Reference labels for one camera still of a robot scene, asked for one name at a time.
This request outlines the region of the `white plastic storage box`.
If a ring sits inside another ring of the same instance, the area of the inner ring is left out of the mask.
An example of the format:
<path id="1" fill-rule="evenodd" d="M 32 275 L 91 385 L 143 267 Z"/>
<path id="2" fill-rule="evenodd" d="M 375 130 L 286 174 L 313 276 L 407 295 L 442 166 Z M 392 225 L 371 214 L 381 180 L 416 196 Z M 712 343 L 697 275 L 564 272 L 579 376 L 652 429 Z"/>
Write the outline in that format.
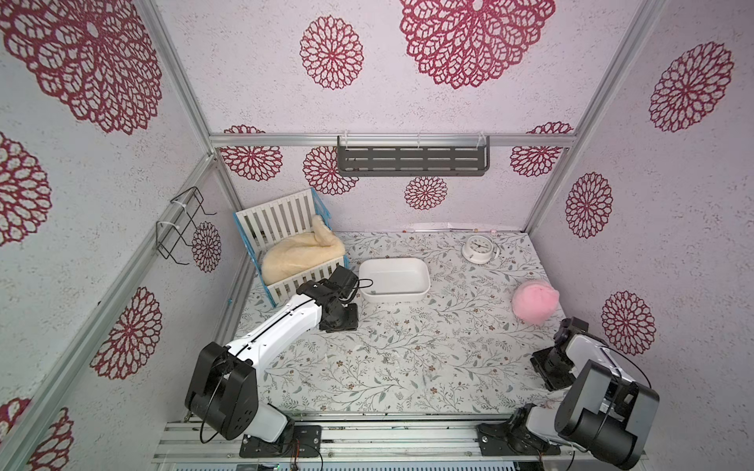
<path id="1" fill-rule="evenodd" d="M 359 278 L 371 281 L 361 288 L 364 300 L 371 303 L 420 301 L 431 288 L 427 264 L 414 257 L 365 260 L 359 265 Z"/>

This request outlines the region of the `white alarm clock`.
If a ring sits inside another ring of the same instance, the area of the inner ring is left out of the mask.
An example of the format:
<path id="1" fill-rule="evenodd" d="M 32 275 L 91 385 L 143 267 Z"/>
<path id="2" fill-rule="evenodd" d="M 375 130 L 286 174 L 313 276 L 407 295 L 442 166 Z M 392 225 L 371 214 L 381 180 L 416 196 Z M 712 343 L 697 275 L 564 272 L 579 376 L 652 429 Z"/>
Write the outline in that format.
<path id="1" fill-rule="evenodd" d="M 484 235 L 470 235 L 463 247 L 461 256 L 469 263 L 485 265 L 495 260 L 500 254 L 500 247 Z"/>

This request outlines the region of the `dark grey wall shelf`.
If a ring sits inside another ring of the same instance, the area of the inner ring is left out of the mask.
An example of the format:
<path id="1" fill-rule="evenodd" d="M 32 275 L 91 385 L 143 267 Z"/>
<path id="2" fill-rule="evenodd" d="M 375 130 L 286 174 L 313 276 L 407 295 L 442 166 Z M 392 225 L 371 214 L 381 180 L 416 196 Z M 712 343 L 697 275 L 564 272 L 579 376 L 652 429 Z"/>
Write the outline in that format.
<path id="1" fill-rule="evenodd" d="M 490 139 L 471 146 L 351 146 L 338 137 L 336 158 L 343 177 L 483 177 L 490 168 Z"/>

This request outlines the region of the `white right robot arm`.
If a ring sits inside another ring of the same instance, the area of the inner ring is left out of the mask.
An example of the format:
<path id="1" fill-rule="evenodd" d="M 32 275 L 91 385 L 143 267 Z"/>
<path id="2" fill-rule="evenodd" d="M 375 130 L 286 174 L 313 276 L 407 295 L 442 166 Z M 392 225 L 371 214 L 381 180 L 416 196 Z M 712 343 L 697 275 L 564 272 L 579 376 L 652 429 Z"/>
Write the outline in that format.
<path id="1" fill-rule="evenodd" d="M 561 321 L 554 345 L 532 354 L 531 363 L 550 392 L 567 393 L 557 409 L 528 404 L 514 416 L 512 430 L 522 449 L 537 455 L 567 445 L 622 470 L 640 461 L 660 405 L 645 379 L 620 366 L 620 353 L 588 333 L 576 317 Z"/>

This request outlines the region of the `white slatted blue basket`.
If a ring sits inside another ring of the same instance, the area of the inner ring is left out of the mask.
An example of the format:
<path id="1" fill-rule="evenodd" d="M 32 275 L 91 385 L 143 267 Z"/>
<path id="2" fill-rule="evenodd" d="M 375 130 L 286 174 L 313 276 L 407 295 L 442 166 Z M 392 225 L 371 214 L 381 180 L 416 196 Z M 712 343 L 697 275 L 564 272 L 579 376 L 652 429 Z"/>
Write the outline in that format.
<path id="1" fill-rule="evenodd" d="M 331 230 L 331 214 L 312 188 L 239 211 L 234 220 L 273 306 L 303 283 L 350 266 L 345 245 Z"/>

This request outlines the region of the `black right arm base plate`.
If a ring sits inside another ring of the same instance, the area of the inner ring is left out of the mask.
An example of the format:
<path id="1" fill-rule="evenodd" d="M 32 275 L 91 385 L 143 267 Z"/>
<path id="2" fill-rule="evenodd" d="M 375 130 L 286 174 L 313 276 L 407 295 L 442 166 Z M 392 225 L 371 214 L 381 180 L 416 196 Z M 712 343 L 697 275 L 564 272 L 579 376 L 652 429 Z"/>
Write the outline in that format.
<path id="1" fill-rule="evenodd" d="M 548 456 L 560 455 L 558 445 L 535 435 L 526 426 L 533 403 L 526 404 L 503 423 L 481 423 L 476 426 L 477 439 L 483 456 Z"/>

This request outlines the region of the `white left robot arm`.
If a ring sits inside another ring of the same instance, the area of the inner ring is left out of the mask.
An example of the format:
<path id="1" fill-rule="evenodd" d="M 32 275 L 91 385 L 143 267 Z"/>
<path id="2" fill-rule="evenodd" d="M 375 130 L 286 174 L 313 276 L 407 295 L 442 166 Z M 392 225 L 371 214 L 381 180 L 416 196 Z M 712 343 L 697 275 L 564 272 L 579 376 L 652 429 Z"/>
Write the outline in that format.
<path id="1" fill-rule="evenodd" d="M 250 437 L 270 445 L 287 444 L 294 420 L 259 398 L 267 365 L 304 334 L 355 331 L 359 277 L 339 266 L 320 281 L 301 285 L 279 311 L 243 337 L 199 353 L 188 384 L 186 409 L 226 440 Z"/>

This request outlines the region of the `beige plush cloth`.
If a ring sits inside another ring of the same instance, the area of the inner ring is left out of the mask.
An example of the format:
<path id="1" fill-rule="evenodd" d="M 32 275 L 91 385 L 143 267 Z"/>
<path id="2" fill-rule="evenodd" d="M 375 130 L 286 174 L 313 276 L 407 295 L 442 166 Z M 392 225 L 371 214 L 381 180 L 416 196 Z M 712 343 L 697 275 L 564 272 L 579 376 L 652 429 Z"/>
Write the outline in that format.
<path id="1" fill-rule="evenodd" d="M 346 254 L 343 241 L 320 215 L 311 218 L 311 225 L 311 232 L 286 237 L 267 251 L 261 263 L 265 284 L 276 284 Z"/>

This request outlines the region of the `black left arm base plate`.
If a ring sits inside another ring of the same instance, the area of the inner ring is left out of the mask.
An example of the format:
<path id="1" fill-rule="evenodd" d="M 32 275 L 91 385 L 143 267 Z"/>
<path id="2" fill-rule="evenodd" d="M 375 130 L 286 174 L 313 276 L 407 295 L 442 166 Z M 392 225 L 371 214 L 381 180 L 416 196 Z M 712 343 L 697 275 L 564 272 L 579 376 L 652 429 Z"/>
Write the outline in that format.
<path id="1" fill-rule="evenodd" d="M 241 458 L 316 458 L 320 457 L 323 428 L 292 422 L 273 443 L 243 436 Z"/>

